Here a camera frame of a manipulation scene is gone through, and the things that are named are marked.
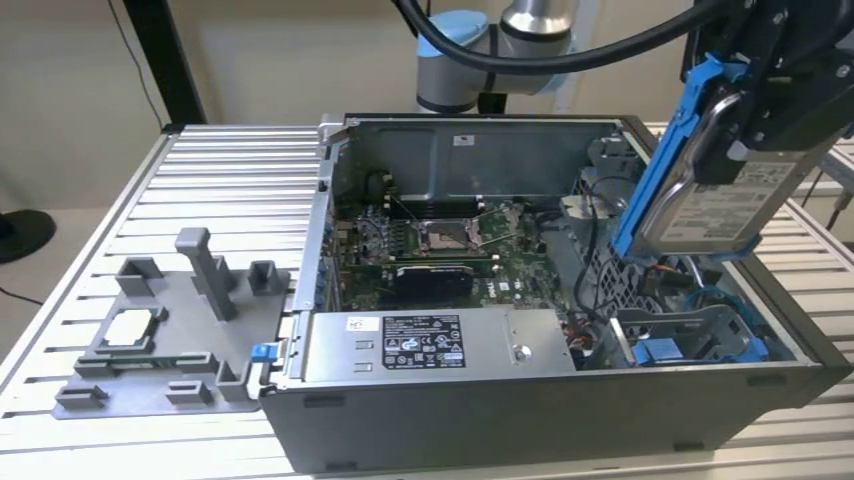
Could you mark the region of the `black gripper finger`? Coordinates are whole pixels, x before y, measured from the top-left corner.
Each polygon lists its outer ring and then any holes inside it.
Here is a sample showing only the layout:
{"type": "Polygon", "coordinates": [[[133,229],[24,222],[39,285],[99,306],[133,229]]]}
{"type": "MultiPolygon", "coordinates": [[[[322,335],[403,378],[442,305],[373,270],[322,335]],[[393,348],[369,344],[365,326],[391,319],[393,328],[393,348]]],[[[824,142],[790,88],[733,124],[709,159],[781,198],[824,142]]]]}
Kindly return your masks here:
{"type": "Polygon", "coordinates": [[[806,151],[849,128],[849,55],[824,53],[765,81],[742,137],[756,151],[806,151]]]}
{"type": "Polygon", "coordinates": [[[698,125],[700,153],[693,160],[698,184],[732,184],[741,171],[729,151],[741,139],[753,109],[753,95],[720,85],[710,96],[698,125]]]}

